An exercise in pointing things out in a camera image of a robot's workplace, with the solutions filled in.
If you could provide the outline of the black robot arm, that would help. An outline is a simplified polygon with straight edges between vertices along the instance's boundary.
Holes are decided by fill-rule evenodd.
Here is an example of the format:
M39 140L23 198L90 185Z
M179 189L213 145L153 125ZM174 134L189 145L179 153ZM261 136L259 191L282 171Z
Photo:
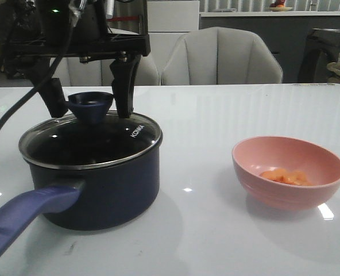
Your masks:
M110 32L124 1L5 1L0 4L0 58L5 69L26 76L52 117L67 112L61 84L53 77L63 58L82 63L110 59L112 90L121 118L133 112L140 59L150 53L147 4L134 16L134 34Z

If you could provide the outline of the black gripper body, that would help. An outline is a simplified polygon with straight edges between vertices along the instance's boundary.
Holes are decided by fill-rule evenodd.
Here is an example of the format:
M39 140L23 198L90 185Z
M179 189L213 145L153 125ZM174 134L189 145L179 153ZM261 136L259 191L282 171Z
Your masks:
M9 59L38 57L55 58L60 47L48 45L44 38L37 40L12 41L5 50ZM99 40L83 44L71 44L64 57L80 57L85 63L94 60L116 59L125 54L148 56L150 41L147 34L115 34L108 33Z

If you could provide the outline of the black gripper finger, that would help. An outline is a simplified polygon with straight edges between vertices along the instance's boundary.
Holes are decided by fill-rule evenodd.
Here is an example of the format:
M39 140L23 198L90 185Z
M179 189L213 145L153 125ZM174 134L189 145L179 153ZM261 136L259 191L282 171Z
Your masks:
M38 93L52 118L60 118L68 112L59 78L51 78L47 83L42 85Z
M133 113L134 83L140 60L141 55L130 55L110 64L114 78L111 88L120 118L129 118Z

